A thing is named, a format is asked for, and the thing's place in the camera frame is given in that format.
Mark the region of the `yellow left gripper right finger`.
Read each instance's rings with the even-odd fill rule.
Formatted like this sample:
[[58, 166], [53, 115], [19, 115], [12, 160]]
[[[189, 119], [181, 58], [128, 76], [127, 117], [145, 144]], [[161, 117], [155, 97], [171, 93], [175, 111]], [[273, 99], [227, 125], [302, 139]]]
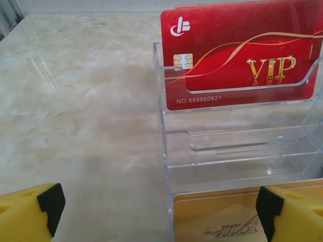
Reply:
[[267, 241], [322, 241], [322, 186], [261, 187], [255, 207]]

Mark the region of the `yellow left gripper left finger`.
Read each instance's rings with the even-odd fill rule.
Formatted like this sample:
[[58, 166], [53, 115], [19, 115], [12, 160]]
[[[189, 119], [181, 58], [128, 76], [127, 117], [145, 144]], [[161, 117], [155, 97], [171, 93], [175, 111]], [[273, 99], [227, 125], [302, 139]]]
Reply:
[[64, 207], [60, 183], [1, 195], [1, 241], [51, 241]]

